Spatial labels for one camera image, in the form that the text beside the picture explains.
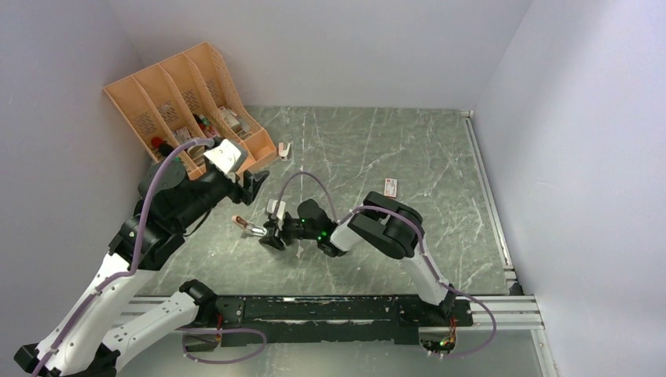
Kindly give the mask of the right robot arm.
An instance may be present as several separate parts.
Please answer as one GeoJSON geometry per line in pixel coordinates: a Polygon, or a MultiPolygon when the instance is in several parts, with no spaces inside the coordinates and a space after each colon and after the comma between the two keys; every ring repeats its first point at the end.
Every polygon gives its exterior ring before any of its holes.
{"type": "Polygon", "coordinates": [[[313,199],[300,203],[295,217],[276,201],[267,209],[278,212],[270,214],[262,225],[265,234],[259,243],[283,251],[296,240],[312,240],[331,258],[367,243],[399,262],[431,324],[442,325],[452,317],[456,293],[426,249],[423,217],[417,210],[377,192],[368,193],[362,205],[341,221],[334,221],[313,199]]]}

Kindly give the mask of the small staple box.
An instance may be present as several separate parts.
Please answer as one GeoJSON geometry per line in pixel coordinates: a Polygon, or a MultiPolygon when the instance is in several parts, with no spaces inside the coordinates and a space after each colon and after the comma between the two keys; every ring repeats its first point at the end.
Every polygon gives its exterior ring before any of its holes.
{"type": "Polygon", "coordinates": [[[397,179],[386,178],[384,181],[383,195],[392,199],[397,197],[397,179]]]}

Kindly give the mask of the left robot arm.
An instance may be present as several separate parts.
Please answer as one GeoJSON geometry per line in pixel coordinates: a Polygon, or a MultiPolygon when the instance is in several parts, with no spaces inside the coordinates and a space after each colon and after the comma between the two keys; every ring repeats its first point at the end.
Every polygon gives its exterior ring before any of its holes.
{"type": "Polygon", "coordinates": [[[217,296],[198,280],[124,325],[115,320],[184,244],[189,226],[223,199],[252,203],[268,176],[247,172],[236,183],[208,166],[193,180],[178,161],[153,166],[141,183],[136,214],[112,239],[92,282],[46,338],[17,350],[16,363],[33,376],[114,376],[172,331],[209,326],[218,314],[217,296]]]}

